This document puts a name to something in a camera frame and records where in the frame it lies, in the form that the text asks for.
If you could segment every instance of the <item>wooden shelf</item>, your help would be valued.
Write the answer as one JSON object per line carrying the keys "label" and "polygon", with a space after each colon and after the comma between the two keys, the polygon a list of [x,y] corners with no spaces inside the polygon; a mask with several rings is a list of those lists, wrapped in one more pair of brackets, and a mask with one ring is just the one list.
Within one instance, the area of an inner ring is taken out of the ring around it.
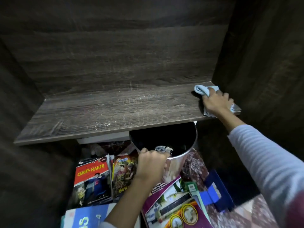
{"label": "wooden shelf", "polygon": [[77,139],[207,119],[199,107],[199,98],[192,93],[193,88],[194,84],[184,84],[49,98],[14,143]]}

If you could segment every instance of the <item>hand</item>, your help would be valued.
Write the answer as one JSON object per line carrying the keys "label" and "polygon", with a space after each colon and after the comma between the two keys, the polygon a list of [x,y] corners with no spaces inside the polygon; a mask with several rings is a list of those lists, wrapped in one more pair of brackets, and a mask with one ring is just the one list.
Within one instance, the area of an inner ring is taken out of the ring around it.
{"label": "hand", "polygon": [[230,108],[234,102],[231,98],[229,99],[229,94],[222,94],[221,91],[215,92],[213,88],[208,88],[210,91],[209,97],[203,96],[203,103],[207,111],[216,117],[221,113],[231,112]]}
{"label": "hand", "polygon": [[140,179],[153,188],[161,182],[169,153],[159,153],[155,150],[148,151],[143,148],[138,156],[138,167],[134,179]]}

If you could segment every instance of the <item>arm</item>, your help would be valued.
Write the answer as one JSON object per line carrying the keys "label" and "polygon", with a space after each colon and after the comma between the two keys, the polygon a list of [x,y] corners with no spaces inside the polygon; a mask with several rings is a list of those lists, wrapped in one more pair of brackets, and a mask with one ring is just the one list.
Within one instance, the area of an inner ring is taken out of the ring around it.
{"label": "arm", "polygon": [[228,138],[248,169],[280,227],[304,227],[304,163],[232,112],[229,95],[204,97],[204,105],[230,132]]}
{"label": "arm", "polygon": [[169,154],[148,151],[143,148],[138,157],[137,172],[119,202],[105,222],[116,228],[134,228],[140,210],[152,188],[161,181]]}

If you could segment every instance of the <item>person's left hand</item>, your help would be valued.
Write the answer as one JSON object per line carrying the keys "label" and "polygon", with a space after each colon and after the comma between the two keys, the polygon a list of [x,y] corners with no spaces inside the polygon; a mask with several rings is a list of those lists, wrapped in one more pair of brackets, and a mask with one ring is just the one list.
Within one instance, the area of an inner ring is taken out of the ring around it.
{"label": "person's left hand", "polygon": [[163,178],[168,157],[170,157],[169,153],[148,151],[143,148],[138,156],[138,167],[134,179],[140,179],[145,184],[149,184],[149,187],[154,187]]}

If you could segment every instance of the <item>metal bucket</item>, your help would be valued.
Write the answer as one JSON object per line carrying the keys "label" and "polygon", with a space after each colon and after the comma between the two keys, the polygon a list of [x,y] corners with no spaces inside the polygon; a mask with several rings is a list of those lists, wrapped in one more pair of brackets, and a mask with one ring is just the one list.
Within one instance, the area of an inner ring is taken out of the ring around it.
{"label": "metal bucket", "polygon": [[174,180],[180,173],[189,151],[197,140],[194,122],[159,126],[129,132],[130,140],[138,151],[142,148],[154,150],[157,146],[168,146],[173,149],[172,156],[166,161],[167,167],[163,182]]}

